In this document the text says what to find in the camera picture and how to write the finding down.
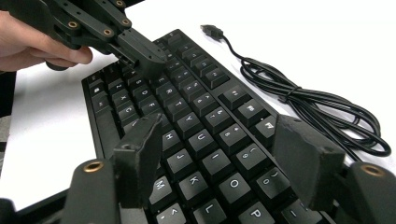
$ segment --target keycap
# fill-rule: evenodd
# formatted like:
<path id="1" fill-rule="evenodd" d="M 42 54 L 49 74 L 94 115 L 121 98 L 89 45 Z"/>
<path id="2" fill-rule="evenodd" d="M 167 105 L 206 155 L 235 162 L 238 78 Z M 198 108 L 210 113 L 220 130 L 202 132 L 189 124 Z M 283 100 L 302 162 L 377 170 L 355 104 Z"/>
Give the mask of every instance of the keycap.
<path id="1" fill-rule="evenodd" d="M 168 158 L 181 150 L 183 143 L 180 141 L 175 130 L 163 135 L 163 157 Z"/>
<path id="2" fill-rule="evenodd" d="M 176 197 L 177 196 L 172 191 L 168 179 L 166 176 L 162 176 L 154 182 L 152 193 L 148 198 L 149 208 L 152 213 L 156 213 L 171 203 Z"/>
<path id="3" fill-rule="evenodd" d="M 172 180 L 178 181 L 192 173 L 196 169 L 196 165 L 187 150 L 183 148 L 166 160 L 166 168 L 169 170 Z"/>
<path id="4" fill-rule="evenodd" d="M 260 202 L 251 205 L 245 212 L 238 216 L 238 219 L 241 224 L 275 224 L 271 214 Z"/>
<path id="5" fill-rule="evenodd" d="M 181 199 L 188 207 L 193 207 L 210 196 L 210 188 L 200 172 L 195 172 L 180 181 L 178 189 Z"/>
<path id="6" fill-rule="evenodd" d="M 108 102 L 107 96 L 102 96 L 97 99 L 92 99 L 92 107 L 93 107 L 93 112 L 96 114 L 99 114 L 101 111 L 104 110 L 111 110 L 111 106 Z"/>
<path id="7" fill-rule="evenodd" d="M 289 180 L 276 167 L 260 176 L 254 182 L 253 188 L 268 208 L 283 203 L 291 194 Z"/>
<path id="8" fill-rule="evenodd" d="M 122 82 L 120 78 L 120 69 L 115 63 L 105 67 L 102 76 L 109 90 Z"/>
<path id="9" fill-rule="evenodd" d="M 263 146 L 269 147 L 274 142 L 275 127 L 276 118 L 274 116 L 268 116 L 266 119 L 252 126 L 250 131 L 256 136 Z"/>
<path id="10" fill-rule="evenodd" d="M 176 51 L 176 54 L 180 58 L 184 58 L 188 54 L 188 50 L 194 49 L 194 45 L 192 43 L 187 43 L 182 47 L 179 47 Z"/>
<path id="11" fill-rule="evenodd" d="M 269 158 L 254 143 L 235 154 L 233 162 L 246 179 L 251 179 L 271 164 Z"/>
<path id="12" fill-rule="evenodd" d="M 285 223 L 288 224 L 317 224 L 322 220 L 319 212 L 307 209 L 300 200 L 283 209 L 281 215 Z"/>
<path id="13" fill-rule="evenodd" d="M 220 100 L 231 110 L 235 110 L 250 100 L 250 96 L 240 86 L 234 86 L 219 96 Z"/>
<path id="14" fill-rule="evenodd" d="M 193 134 L 198 133 L 204 128 L 204 125 L 198 119 L 194 112 L 179 119 L 176 123 L 176 128 L 181 138 L 190 138 Z"/>
<path id="15" fill-rule="evenodd" d="M 198 63 L 202 58 L 205 56 L 202 54 L 202 52 L 198 49 L 189 52 L 188 55 L 186 55 L 185 58 L 183 58 L 184 62 L 186 62 L 190 67 L 194 66 L 196 63 Z"/>
<path id="16" fill-rule="evenodd" d="M 116 83 L 111 89 L 108 89 L 108 92 L 112 96 L 122 90 L 126 90 L 126 89 L 125 89 L 125 84 L 122 82 L 122 80 L 120 80 L 119 83 Z"/>
<path id="17" fill-rule="evenodd" d="M 157 215 L 158 224 L 185 224 L 187 223 L 183 211 L 178 203 L 174 203 Z"/>
<path id="18" fill-rule="evenodd" d="M 254 196 L 250 186 L 239 173 L 222 182 L 219 185 L 219 192 L 230 211 L 235 211 Z"/>
<path id="19" fill-rule="evenodd" d="M 178 98 L 165 108 L 171 122 L 176 122 L 191 112 L 191 108 L 183 98 Z"/>
<path id="20" fill-rule="evenodd" d="M 196 63 L 192 67 L 192 70 L 195 72 L 196 75 L 198 75 L 198 77 L 202 77 L 215 68 L 216 66 L 213 64 L 213 62 L 210 59 L 204 57 L 201 59 L 200 62 Z"/>
<path id="21" fill-rule="evenodd" d="M 218 147 L 218 144 L 209 134 L 207 129 L 203 129 L 189 138 L 186 145 L 190 154 L 196 160 L 200 160 L 202 157 Z"/>
<path id="22" fill-rule="evenodd" d="M 120 141 L 120 133 L 114 120 L 112 111 L 107 110 L 106 112 L 97 116 L 96 126 L 98 128 L 104 157 L 106 159 L 110 159 L 114 154 L 114 147 Z"/>
<path id="23" fill-rule="evenodd" d="M 212 199 L 196 209 L 193 216 L 198 224 L 227 222 L 227 216 L 216 199 Z"/>
<path id="24" fill-rule="evenodd" d="M 202 77 L 202 81 L 206 84 L 207 87 L 210 88 L 210 90 L 215 89 L 217 86 L 223 84 L 224 82 L 230 80 L 227 75 L 221 69 L 215 68 L 214 70 L 206 73 Z"/>
<path id="25" fill-rule="evenodd" d="M 98 84 L 90 87 L 90 95 L 91 98 L 101 98 L 102 96 L 107 95 L 105 84 L 103 82 L 99 82 Z"/>
<path id="26" fill-rule="evenodd" d="M 219 104 L 208 92 L 192 101 L 191 108 L 198 117 L 205 116 L 210 111 L 216 109 Z"/>
<path id="27" fill-rule="evenodd" d="M 233 171 L 230 159 L 221 149 L 206 156 L 200 163 L 206 178 L 211 183 L 216 183 Z"/>
<path id="28" fill-rule="evenodd" d="M 134 109 L 134 106 L 130 105 L 123 108 L 119 112 L 119 118 L 120 118 L 121 126 L 125 126 L 129 122 L 139 119 L 140 117 L 137 114 L 136 110 Z"/>
<path id="29" fill-rule="evenodd" d="M 102 75 L 100 72 L 96 72 L 87 77 L 88 86 L 92 87 L 98 84 L 99 82 L 103 82 Z"/>
<path id="30" fill-rule="evenodd" d="M 223 107 L 219 106 L 204 117 L 203 123 L 210 133 L 215 134 L 230 127 L 233 124 L 233 119 Z"/>
<path id="31" fill-rule="evenodd" d="M 269 115 L 268 111 L 255 99 L 251 99 L 239 106 L 233 113 L 246 127 L 256 124 L 260 119 L 264 119 Z"/>
<path id="32" fill-rule="evenodd" d="M 204 87 L 197 80 L 189 83 L 181 90 L 181 95 L 186 99 L 186 101 L 192 102 L 198 96 L 201 96 L 205 93 Z"/>
<path id="33" fill-rule="evenodd" d="M 234 124 L 219 133 L 218 140 L 221 148 L 228 156 L 233 155 L 238 149 L 251 142 L 251 139 L 238 124 Z"/>
<path id="34" fill-rule="evenodd" d="M 117 93 L 112 95 L 114 106 L 117 108 L 125 102 L 131 101 L 131 97 L 129 97 L 129 93 L 127 90 L 122 89 Z"/>

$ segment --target black keyboard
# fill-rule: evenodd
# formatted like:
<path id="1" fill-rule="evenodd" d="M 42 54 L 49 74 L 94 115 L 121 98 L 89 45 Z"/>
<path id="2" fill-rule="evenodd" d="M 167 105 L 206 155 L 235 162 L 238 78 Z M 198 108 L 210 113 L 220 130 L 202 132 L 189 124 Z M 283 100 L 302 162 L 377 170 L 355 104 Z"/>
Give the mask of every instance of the black keyboard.
<path id="1" fill-rule="evenodd" d="M 148 223 L 332 223 L 304 207 L 271 155 L 277 112 L 175 30 L 154 43 L 162 75 L 147 81 L 121 63 L 82 80 L 98 158 L 136 119 L 163 113 L 163 156 Z"/>

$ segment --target hand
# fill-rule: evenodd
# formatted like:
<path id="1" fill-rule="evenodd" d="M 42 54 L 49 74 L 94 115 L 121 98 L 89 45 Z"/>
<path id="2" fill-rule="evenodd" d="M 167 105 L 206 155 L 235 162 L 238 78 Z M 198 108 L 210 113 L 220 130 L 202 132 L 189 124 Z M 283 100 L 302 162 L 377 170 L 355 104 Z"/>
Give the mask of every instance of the hand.
<path id="1" fill-rule="evenodd" d="M 72 67 L 90 63 L 88 47 L 72 50 L 35 28 L 0 11 L 0 71 L 17 71 L 45 61 Z"/>

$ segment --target brass screw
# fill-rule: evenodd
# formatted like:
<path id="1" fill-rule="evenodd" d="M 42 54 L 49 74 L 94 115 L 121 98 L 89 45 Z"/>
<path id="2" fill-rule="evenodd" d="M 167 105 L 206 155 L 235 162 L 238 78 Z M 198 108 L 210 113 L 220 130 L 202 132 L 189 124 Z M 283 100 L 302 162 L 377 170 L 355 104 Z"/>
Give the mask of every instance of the brass screw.
<path id="1" fill-rule="evenodd" d="M 104 164 L 101 161 L 93 161 L 90 164 L 84 166 L 83 170 L 85 173 L 94 173 L 102 169 Z"/>
<path id="2" fill-rule="evenodd" d="M 103 33 L 105 33 L 105 35 L 111 35 L 111 30 L 104 30 Z"/>
<path id="3" fill-rule="evenodd" d="M 375 176 L 384 176 L 385 172 L 381 169 L 378 169 L 377 167 L 373 165 L 363 165 L 361 166 L 361 169 L 367 173 L 368 175 L 375 175 Z"/>
<path id="4" fill-rule="evenodd" d="M 70 28 L 76 28 L 76 27 L 78 27 L 78 24 L 77 24 L 75 21 L 70 21 L 70 22 L 68 23 L 68 25 L 69 25 Z"/>

